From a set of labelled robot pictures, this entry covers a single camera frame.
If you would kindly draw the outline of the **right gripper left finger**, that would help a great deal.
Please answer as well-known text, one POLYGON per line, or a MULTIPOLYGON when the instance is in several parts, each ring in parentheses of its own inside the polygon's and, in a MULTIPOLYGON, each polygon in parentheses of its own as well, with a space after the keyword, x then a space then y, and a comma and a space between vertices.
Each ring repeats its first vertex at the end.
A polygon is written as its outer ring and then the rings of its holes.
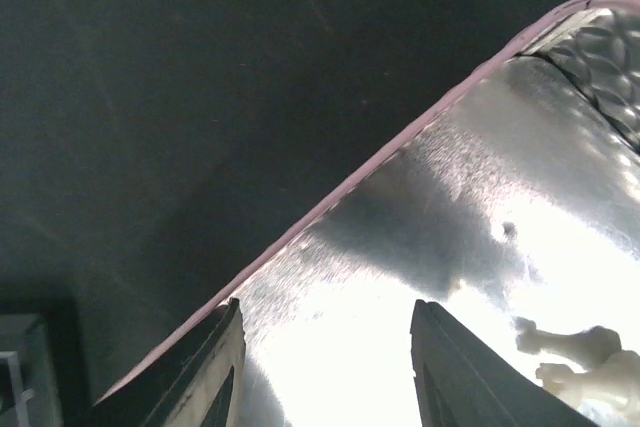
POLYGON ((240 303, 215 308, 92 410, 94 426, 234 426, 246 343, 240 303))

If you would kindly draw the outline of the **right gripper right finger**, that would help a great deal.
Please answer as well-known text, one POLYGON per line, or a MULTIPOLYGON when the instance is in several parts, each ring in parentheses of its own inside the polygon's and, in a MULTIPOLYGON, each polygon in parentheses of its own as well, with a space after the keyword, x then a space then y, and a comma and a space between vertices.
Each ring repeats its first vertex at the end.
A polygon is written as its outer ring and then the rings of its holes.
POLYGON ((424 426, 594 424, 521 375, 437 302, 415 302, 410 333, 424 426))

